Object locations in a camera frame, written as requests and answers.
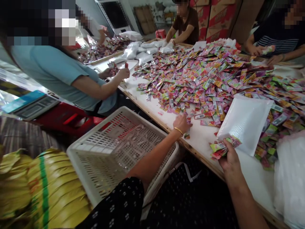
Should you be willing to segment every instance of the bangle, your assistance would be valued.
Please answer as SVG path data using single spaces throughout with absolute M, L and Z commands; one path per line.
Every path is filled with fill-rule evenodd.
M 183 133 L 182 133 L 182 131 L 179 128 L 174 127 L 174 129 L 176 129 L 177 131 L 179 131 L 181 133 L 181 137 L 183 136 Z

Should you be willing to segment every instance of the table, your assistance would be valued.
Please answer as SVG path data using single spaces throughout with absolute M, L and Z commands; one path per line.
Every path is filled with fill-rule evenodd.
M 114 55 L 119 56 L 122 55 L 122 53 L 116 53 Z M 93 66 L 99 71 L 103 71 L 108 67 L 107 63 L 114 55 L 104 58 Z M 134 60 L 128 60 L 127 63 L 129 66 L 134 66 Z M 146 94 L 141 95 L 136 89 L 139 83 L 147 83 L 148 80 L 142 78 L 136 79 L 132 76 L 133 73 L 134 67 L 130 69 L 130 78 L 126 79 L 125 83 L 121 84 L 119 87 L 120 90 L 165 131 L 170 132 L 173 129 L 173 121 L 175 120 L 176 115 L 161 110 L 158 99 L 153 99 L 151 97 L 151 101 L 146 101 Z M 282 77 L 291 75 L 300 78 L 296 70 L 289 69 L 288 67 L 284 67 L 284 70 L 275 70 L 275 74 Z M 191 104 L 191 108 L 187 109 L 187 112 L 189 113 L 194 108 L 195 106 Z M 210 159 L 212 150 L 208 144 L 209 142 L 214 142 L 216 140 L 214 133 L 217 132 L 219 128 L 201 126 L 200 120 L 192 119 L 192 123 L 193 127 L 190 131 L 191 138 L 187 140 L 180 138 L 180 145 L 193 153 L 210 170 L 224 180 L 220 165 L 218 162 Z M 240 152 L 238 149 L 236 149 L 236 151 L 241 162 L 243 175 L 264 217 L 278 228 L 289 228 L 283 222 L 282 216 L 278 214 L 273 207 L 274 173 L 263 170 L 260 162 L 255 157 L 250 157 Z

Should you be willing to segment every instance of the light blue t-shirt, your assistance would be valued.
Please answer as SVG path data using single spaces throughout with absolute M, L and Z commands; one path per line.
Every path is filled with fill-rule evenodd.
M 12 46 L 12 55 L 20 68 L 42 86 L 75 103 L 84 110 L 93 111 L 100 100 L 92 98 L 71 86 L 77 77 L 89 76 L 99 85 L 106 82 L 91 68 L 74 60 L 52 46 Z M 109 111 L 115 105 L 117 93 L 103 100 L 99 113 Z

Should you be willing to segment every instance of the plastic crate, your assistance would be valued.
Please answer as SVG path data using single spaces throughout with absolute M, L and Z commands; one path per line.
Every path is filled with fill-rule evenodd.
M 140 124 L 145 128 L 140 130 L 134 141 L 145 153 L 139 156 L 139 149 L 130 146 L 125 146 L 117 153 L 116 146 Z M 124 179 L 127 172 L 166 135 L 127 107 L 121 107 L 70 145 L 67 154 L 92 205 L 95 207 L 105 198 Z M 163 177 L 175 166 L 178 153 L 179 145 L 176 142 L 149 185 L 144 205 L 155 197 Z

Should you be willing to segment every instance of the green stripe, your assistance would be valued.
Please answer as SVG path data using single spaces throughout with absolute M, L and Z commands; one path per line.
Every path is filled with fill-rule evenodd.
M 44 157 L 40 157 L 40 172 L 41 172 L 41 179 L 42 179 L 42 209 L 44 210 L 44 216 L 43 216 L 43 226 L 44 229 L 48 228 L 48 222 L 49 222 L 49 191 L 48 191 L 48 180 L 47 180 L 47 174 L 45 172 L 45 166 L 44 166 Z

